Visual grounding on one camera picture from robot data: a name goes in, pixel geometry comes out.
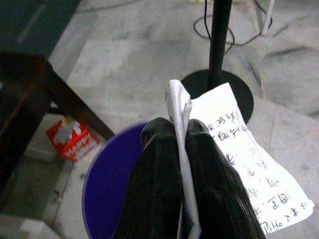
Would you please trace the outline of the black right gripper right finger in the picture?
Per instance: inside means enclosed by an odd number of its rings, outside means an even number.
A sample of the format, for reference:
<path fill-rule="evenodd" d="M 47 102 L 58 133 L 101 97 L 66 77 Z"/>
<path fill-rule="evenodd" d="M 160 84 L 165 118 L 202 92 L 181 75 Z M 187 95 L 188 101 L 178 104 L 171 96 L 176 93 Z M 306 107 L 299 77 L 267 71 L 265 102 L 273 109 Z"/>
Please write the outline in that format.
<path fill-rule="evenodd" d="M 203 122 L 189 121 L 185 149 L 193 178 L 200 239 L 266 239 L 238 172 Z"/>

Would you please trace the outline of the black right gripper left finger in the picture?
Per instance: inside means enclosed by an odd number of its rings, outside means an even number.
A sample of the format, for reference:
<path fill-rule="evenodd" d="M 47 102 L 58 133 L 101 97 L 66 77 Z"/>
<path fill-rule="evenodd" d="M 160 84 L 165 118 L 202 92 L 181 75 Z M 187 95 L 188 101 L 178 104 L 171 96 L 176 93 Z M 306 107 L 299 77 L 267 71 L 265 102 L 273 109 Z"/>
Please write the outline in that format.
<path fill-rule="evenodd" d="M 123 211 L 111 239 L 176 239 L 183 189 L 173 124 L 156 118 L 141 132 Z"/>

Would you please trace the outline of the white handwritten paper note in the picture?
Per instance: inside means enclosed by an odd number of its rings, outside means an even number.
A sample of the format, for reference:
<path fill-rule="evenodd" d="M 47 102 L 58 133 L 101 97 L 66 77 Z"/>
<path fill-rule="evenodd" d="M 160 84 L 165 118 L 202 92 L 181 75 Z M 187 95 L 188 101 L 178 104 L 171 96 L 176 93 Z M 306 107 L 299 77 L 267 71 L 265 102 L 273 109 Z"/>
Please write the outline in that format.
<path fill-rule="evenodd" d="M 191 99 L 179 80 L 171 80 L 165 101 L 177 138 L 192 238 L 198 236 L 202 226 L 199 225 L 190 163 L 185 150 L 190 119 L 204 123 L 222 155 L 239 173 L 266 235 L 301 222 L 313 213 L 314 203 L 296 179 L 256 142 L 228 83 Z"/>

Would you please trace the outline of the purple plastic bin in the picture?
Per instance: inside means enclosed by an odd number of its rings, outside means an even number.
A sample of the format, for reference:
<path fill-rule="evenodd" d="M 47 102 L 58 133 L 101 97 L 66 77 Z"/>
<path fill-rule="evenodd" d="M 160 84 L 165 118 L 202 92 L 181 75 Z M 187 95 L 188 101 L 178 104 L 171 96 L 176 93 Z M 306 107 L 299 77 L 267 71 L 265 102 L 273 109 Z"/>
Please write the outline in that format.
<path fill-rule="evenodd" d="M 123 210 L 128 177 L 142 152 L 146 124 L 116 134 L 91 163 L 82 191 L 82 217 L 89 239 L 111 239 Z"/>

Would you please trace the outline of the red cardboard box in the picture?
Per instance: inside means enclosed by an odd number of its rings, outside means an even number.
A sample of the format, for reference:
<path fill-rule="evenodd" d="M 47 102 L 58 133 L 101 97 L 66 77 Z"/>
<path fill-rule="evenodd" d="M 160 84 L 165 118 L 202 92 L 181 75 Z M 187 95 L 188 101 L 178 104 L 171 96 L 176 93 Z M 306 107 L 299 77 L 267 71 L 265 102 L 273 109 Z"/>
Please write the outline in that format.
<path fill-rule="evenodd" d="M 99 138 L 71 117 L 63 117 L 46 131 L 56 152 L 72 162 L 81 160 L 99 143 Z"/>

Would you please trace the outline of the black floor lamp stand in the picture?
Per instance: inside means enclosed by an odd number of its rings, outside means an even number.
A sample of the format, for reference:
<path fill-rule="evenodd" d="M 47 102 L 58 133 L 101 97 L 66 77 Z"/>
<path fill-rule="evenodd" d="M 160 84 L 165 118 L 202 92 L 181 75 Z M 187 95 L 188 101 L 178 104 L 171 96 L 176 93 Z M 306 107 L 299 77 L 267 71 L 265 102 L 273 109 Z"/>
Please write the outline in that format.
<path fill-rule="evenodd" d="M 243 120 L 247 123 L 254 108 L 252 92 L 238 76 L 222 70 L 231 6 L 232 0 L 214 0 L 209 67 L 207 70 L 199 70 L 187 75 L 181 82 L 192 99 L 200 97 L 219 85 L 229 83 Z"/>

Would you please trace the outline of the dark wooden table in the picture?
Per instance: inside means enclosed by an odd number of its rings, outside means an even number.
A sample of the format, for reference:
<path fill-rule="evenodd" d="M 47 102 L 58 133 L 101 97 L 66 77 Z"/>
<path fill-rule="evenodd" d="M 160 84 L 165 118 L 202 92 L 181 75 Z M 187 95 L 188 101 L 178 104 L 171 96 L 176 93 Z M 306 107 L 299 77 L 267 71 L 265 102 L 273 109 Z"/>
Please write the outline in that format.
<path fill-rule="evenodd" d="M 53 70 L 41 55 L 0 51 L 0 208 L 4 191 L 46 113 L 57 111 L 89 126 L 105 140 L 109 127 Z"/>

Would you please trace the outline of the white pole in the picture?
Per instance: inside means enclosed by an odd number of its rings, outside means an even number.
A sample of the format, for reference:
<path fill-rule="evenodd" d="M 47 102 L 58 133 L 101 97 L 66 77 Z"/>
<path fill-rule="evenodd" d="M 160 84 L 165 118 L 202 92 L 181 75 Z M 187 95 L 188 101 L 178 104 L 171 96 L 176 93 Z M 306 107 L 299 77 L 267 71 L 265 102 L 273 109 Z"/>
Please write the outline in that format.
<path fill-rule="evenodd" d="M 274 5 L 275 5 L 275 0 L 268 0 L 269 3 L 268 3 L 267 9 L 264 9 L 261 6 L 261 1 L 263 0 L 255 0 L 255 1 L 257 6 L 260 8 L 260 10 L 265 14 L 264 25 L 260 32 L 262 36 L 265 36 L 273 23 L 272 13 L 273 13 Z"/>

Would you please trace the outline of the dark teal cabinet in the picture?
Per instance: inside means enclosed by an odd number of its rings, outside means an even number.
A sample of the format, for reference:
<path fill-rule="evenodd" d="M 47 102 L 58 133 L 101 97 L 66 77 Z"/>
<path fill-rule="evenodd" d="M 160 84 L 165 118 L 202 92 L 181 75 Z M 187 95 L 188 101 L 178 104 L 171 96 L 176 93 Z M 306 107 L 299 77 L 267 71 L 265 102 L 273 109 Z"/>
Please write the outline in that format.
<path fill-rule="evenodd" d="M 0 52 L 48 58 L 80 0 L 0 0 Z"/>

